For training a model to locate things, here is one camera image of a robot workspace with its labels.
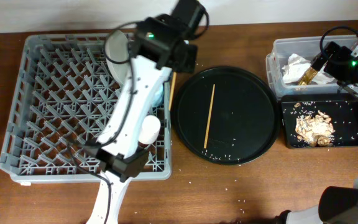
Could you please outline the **white tissue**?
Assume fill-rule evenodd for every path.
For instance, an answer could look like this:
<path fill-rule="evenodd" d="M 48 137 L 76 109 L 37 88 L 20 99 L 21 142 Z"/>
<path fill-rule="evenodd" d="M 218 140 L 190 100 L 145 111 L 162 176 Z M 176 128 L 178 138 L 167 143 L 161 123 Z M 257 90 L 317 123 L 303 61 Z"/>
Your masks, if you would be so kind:
<path fill-rule="evenodd" d="M 291 54 L 288 58 L 287 65 L 282 67 L 283 82 L 285 84 L 294 85 L 303 74 L 310 68 L 311 62 L 298 54 Z M 335 81 L 335 78 L 320 70 L 312 79 L 311 85 L 325 85 Z"/>

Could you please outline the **peanut shells and rice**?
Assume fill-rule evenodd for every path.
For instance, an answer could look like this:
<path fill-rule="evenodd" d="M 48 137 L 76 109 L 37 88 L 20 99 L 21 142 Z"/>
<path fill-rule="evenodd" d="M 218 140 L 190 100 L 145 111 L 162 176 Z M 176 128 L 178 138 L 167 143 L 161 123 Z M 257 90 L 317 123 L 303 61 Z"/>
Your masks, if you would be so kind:
<path fill-rule="evenodd" d="M 332 117 L 321 110 L 311 111 L 305 106 L 312 103 L 295 103 L 292 114 L 297 114 L 295 137 L 310 147 L 330 146 L 334 141 L 335 129 Z"/>

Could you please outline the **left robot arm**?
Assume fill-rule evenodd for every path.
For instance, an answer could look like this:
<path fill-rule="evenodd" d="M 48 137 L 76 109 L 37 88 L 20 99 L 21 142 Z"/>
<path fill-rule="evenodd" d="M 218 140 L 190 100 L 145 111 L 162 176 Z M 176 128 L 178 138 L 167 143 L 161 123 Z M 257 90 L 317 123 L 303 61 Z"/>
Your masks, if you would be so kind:
<path fill-rule="evenodd" d="M 101 169 L 88 223 L 117 223 L 126 190 L 148 161 L 138 142 L 153 97 L 174 73 L 194 72 L 198 48 L 191 41 L 201 37 L 197 29 L 208 18 L 199 1 L 180 0 L 170 14 L 135 22 L 133 40 L 124 47 L 129 71 L 111 118 L 97 140 L 82 147 Z"/>

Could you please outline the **pink plastic cup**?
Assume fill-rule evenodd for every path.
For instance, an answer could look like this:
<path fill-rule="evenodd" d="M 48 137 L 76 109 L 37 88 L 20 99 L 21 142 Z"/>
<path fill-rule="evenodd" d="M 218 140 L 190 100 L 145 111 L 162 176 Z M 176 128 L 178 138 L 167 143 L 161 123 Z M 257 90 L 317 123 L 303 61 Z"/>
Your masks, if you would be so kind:
<path fill-rule="evenodd" d="M 160 120 L 154 115 L 147 115 L 142 122 L 139 142 L 147 145 L 154 143 L 158 138 L 160 128 Z"/>

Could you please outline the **wooden chopstick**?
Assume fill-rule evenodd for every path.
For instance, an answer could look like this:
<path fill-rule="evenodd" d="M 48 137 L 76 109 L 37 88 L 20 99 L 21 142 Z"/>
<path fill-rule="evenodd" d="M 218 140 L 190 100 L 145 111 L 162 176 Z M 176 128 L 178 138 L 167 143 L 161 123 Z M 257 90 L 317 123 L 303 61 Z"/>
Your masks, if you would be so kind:
<path fill-rule="evenodd" d="M 213 84 L 213 88 L 212 88 L 212 92 L 211 92 L 211 99 L 210 99 L 210 103 L 209 103 L 208 119 L 207 119 L 207 123 L 206 123 L 204 144 L 203 144 L 204 149 L 206 149 L 207 145 L 208 145 L 208 136 L 209 136 L 209 128 L 210 128 L 210 124 L 211 124 L 211 115 L 212 115 L 212 110 L 213 110 L 215 88 L 216 88 L 216 84 Z"/>
<path fill-rule="evenodd" d="M 172 80 L 171 80 L 171 88 L 170 88 L 169 105 L 168 105 L 168 110 L 169 110 L 169 111 L 170 111 L 171 108 L 172 108 L 173 94 L 174 94 L 174 92 L 175 92 L 176 80 L 177 80 L 177 72 L 173 72 L 173 74 L 172 74 Z"/>

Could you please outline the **light blue plastic cup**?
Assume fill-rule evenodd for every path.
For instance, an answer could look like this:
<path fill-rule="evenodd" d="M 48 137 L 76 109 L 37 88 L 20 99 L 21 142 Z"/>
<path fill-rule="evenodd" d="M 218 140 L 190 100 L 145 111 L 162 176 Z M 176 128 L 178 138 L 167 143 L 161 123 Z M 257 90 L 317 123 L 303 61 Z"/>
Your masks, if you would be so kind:
<path fill-rule="evenodd" d="M 164 87 L 163 84 L 161 84 L 152 98 L 151 106 L 153 108 L 159 107 L 163 103 L 163 96 L 164 96 Z"/>

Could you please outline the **gold foil wrapper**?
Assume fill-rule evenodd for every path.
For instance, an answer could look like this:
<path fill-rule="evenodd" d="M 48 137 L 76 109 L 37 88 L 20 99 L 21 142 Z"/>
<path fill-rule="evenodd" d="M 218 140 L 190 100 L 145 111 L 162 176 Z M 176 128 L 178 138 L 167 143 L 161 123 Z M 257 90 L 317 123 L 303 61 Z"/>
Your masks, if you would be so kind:
<path fill-rule="evenodd" d="M 323 57 L 315 57 L 311 61 L 310 67 L 304 72 L 302 77 L 298 80 L 298 85 L 309 85 L 313 80 L 313 78 L 322 69 L 325 63 L 326 60 Z"/>

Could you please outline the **white round plate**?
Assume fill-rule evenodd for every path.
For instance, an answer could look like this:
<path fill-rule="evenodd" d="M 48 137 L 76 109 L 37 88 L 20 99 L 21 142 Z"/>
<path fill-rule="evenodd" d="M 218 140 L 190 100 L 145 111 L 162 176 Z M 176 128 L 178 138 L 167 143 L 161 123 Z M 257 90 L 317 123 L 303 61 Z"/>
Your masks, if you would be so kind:
<path fill-rule="evenodd" d="M 109 72 L 119 86 L 123 86 L 126 81 L 129 64 L 127 51 L 128 39 L 125 33 L 120 30 L 115 31 L 105 41 L 105 54 Z"/>

